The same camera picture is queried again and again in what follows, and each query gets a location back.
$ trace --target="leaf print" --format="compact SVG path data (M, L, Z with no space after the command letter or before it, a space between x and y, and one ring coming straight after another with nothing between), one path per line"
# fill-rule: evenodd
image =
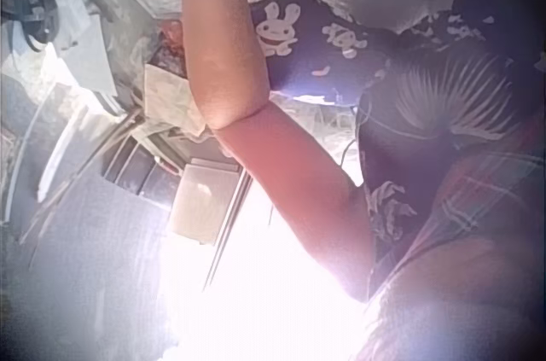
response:
M511 82L494 55L447 59L434 73L412 67L402 76L396 108L415 128L433 133L446 126L454 135L484 141L504 136L512 122L508 111Z

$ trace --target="bunny print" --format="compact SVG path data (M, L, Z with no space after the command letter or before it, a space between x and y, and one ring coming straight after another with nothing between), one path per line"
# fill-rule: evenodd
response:
M289 4L284 19L280 19L279 4L272 2L265 7L267 20L256 26L259 44L265 56L287 56L292 52L290 44L298 41L293 25L298 20L300 12L298 4Z
M322 29L322 33L328 34L327 42L331 43L334 47L341 48L343 56L347 59L357 56L355 48L363 49L368 46L368 41L357 41L357 34L336 23L332 23L331 26L325 26Z

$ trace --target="forearm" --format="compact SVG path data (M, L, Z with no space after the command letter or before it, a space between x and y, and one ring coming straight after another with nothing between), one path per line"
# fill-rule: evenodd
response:
M183 27L191 90L213 130L268 102L265 58L247 0L183 0Z

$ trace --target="cartoon rabbit print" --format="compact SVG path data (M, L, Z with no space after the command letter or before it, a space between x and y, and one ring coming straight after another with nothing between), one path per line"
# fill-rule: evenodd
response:
M272 2L265 7L267 19L256 26L259 44L265 56L287 56L292 52L290 44L298 41L293 25L298 20L300 11L298 4L289 4L284 19L280 19L279 4Z

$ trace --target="paper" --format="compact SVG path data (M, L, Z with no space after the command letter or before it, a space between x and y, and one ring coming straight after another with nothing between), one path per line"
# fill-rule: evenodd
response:
M205 130L187 79L147 64L144 68L144 113L198 137Z
M118 95L102 39L100 15L90 17L90 27L76 46L62 53L62 59L82 88Z
M57 51L63 51L78 41L79 37L90 26L83 0L55 0L59 13L59 33L53 45Z

